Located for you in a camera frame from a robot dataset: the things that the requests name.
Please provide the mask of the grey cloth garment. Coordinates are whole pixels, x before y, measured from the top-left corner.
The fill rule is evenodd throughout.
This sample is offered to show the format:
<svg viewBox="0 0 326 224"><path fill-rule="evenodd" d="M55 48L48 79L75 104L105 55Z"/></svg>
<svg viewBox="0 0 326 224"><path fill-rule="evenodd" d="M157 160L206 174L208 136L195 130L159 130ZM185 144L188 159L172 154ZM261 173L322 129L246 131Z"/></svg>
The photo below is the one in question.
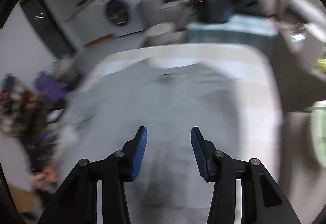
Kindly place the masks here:
<svg viewBox="0 0 326 224"><path fill-rule="evenodd" d="M198 172L193 127L227 154L239 151L235 80L204 64L161 69L143 60L106 75L73 97L67 123L77 140L64 154L62 177L79 159L104 159L147 128L140 173L128 189L145 204L210 206L213 187Z"/></svg>

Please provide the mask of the purple bag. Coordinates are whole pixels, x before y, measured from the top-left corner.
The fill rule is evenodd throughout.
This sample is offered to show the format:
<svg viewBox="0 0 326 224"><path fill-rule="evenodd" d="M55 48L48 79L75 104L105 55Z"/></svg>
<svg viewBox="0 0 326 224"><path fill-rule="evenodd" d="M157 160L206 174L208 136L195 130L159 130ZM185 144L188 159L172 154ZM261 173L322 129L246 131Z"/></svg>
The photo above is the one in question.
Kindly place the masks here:
<svg viewBox="0 0 326 224"><path fill-rule="evenodd" d="M46 100L51 102L58 102L68 95L68 91L62 87L60 82L43 71L37 76L34 86Z"/></svg>

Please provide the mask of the shoe rack with shoes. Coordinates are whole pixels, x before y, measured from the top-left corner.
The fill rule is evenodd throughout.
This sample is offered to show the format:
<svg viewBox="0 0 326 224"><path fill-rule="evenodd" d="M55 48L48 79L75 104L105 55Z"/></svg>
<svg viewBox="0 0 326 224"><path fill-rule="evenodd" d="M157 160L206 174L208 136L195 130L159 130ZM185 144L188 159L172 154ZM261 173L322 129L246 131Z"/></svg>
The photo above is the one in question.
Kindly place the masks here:
<svg viewBox="0 0 326 224"><path fill-rule="evenodd" d="M65 107L64 99L49 101L11 74L1 81L1 132L18 138L32 172L50 163L58 140L56 126Z"/></svg>

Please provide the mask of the black rice cooker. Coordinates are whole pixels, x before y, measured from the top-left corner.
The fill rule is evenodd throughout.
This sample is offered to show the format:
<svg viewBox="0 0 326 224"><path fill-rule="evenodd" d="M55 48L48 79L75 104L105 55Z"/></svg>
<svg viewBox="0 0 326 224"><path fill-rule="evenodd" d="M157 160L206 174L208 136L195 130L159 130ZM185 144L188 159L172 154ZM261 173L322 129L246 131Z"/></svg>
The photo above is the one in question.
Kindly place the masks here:
<svg viewBox="0 0 326 224"><path fill-rule="evenodd" d="M199 22L222 24L228 22L235 13L233 0L192 0Z"/></svg>

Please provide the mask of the white washing machine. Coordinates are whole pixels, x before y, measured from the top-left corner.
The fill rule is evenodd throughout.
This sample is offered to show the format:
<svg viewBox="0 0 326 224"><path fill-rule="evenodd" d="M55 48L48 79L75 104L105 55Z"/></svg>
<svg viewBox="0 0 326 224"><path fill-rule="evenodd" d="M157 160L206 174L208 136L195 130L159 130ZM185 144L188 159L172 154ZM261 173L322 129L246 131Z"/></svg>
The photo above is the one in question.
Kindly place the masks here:
<svg viewBox="0 0 326 224"><path fill-rule="evenodd" d="M115 37L145 30L138 0L97 0L96 3L102 6L104 20Z"/></svg>

